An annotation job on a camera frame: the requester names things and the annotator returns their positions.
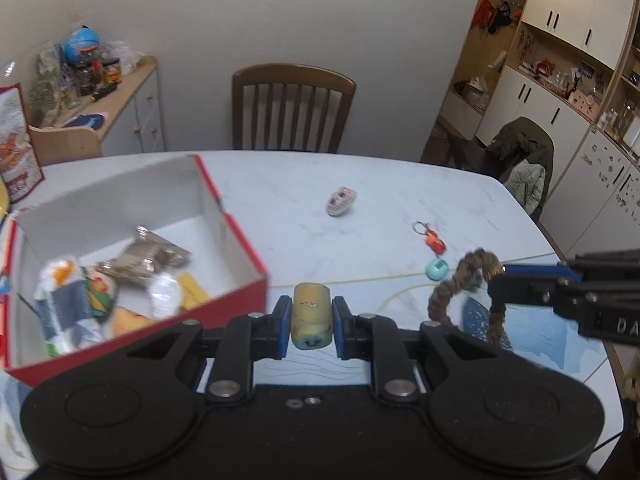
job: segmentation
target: black cabinet handle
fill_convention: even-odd
[[[618,176],[615,178],[615,180],[612,182],[612,184],[615,184],[618,181],[618,179],[620,178],[620,175],[622,175],[623,171],[625,171],[625,168],[624,167],[620,168],[620,171],[618,172]]]
[[[628,174],[628,175],[626,176],[625,183],[624,183],[622,186],[620,186],[620,189],[624,189],[624,188],[625,188],[626,183],[627,183],[627,182],[629,182],[629,179],[630,179],[630,178],[631,178],[631,174]]]

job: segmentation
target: open box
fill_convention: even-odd
[[[64,254],[72,254],[84,266],[113,258],[130,243],[137,225],[191,252],[190,262],[177,270],[190,272],[212,300],[148,328],[50,358],[33,310],[40,269]],[[263,312],[266,305],[266,270],[234,218],[224,211],[197,155],[149,164],[85,186],[20,211],[5,228],[5,271],[11,288],[2,297],[0,353],[7,373],[30,386],[179,320],[199,319],[205,328],[214,328],[234,316]],[[145,290],[117,281],[116,306],[150,317]]]

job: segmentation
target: dining table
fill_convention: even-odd
[[[412,228],[414,221],[428,224],[446,244],[443,258],[449,264],[449,276],[460,258],[477,248],[495,253],[502,263],[554,266],[559,261],[517,200],[488,176],[364,156],[197,153],[225,209],[234,215],[268,270],[267,311],[280,296],[292,296],[298,283],[322,283],[332,296],[343,296],[354,314],[387,316],[400,328],[417,330],[428,320],[426,305],[438,283],[425,273],[435,254]],[[44,181],[14,209],[184,154],[110,156],[47,166]],[[345,214],[329,216],[327,201],[341,186],[353,189],[356,199]],[[172,206],[171,196],[166,197],[166,206]],[[484,284],[456,295],[449,315],[469,332],[478,327],[478,320],[486,319],[489,306]],[[600,399],[604,429],[588,462],[598,471],[623,429],[620,396],[603,343],[582,338],[575,322],[556,316],[551,308],[510,304],[504,328],[511,351],[583,382]],[[289,343],[286,359],[255,363],[254,381],[366,384],[370,370],[366,362],[338,359],[333,344],[303,351]],[[15,405],[15,392],[25,388],[15,382],[6,374],[0,377],[2,410]],[[10,480],[23,478],[36,467],[19,427],[10,434],[0,432],[0,460]]]

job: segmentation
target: red keychain charm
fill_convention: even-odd
[[[424,231],[416,229],[417,225],[422,226],[424,228]],[[447,250],[446,243],[444,243],[442,238],[438,236],[436,231],[429,227],[429,224],[416,220],[411,224],[411,227],[414,229],[414,232],[424,236],[424,243],[426,243],[431,248],[431,250],[436,253],[436,256],[442,256]]]

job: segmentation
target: red cloth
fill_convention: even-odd
[[[471,28],[476,25],[480,28],[486,28],[494,12],[495,7],[492,6],[491,2],[489,0],[482,0],[474,14],[474,18],[471,20]]]

